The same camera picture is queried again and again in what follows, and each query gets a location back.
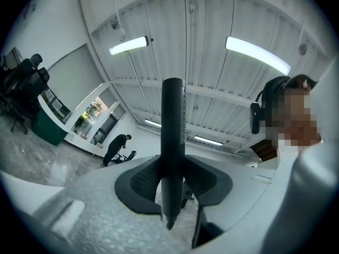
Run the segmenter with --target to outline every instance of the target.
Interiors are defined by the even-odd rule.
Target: person
[[[101,163],[101,167],[107,167],[111,159],[118,153],[121,147],[126,148],[126,141],[131,140],[132,136],[130,134],[120,134],[108,146],[107,153]]]
[[[290,140],[291,146],[302,150],[322,141],[308,107],[310,92],[316,84],[303,74],[276,77],[265,84],[260,120],[274,143]]]

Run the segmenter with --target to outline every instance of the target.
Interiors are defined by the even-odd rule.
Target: black office chair
[[[136,154],[137,154],[137,152],[135,150],[133,150],[128,157],[126,157],[125,155],[120,155],[120,154],[117,153],[118,157],[116,159],[113,159],[113,162],[115,162],[116,164],[120,164],[122,162],[127,162],[129,160],[132,160]]]
[[[48,89],[48,80],[49,74],[45,68],[42,68],[32,75],[25,85],[18,85],[19,88],[12,96],[13,102],[10,112],[7,112],[15,117],[11,132],[14,131],[16,123],[19,122],[25,130],[24,133],[28,134],[28,129],[24,125],[24,117],[33,119],[40,111],[38,96]]]

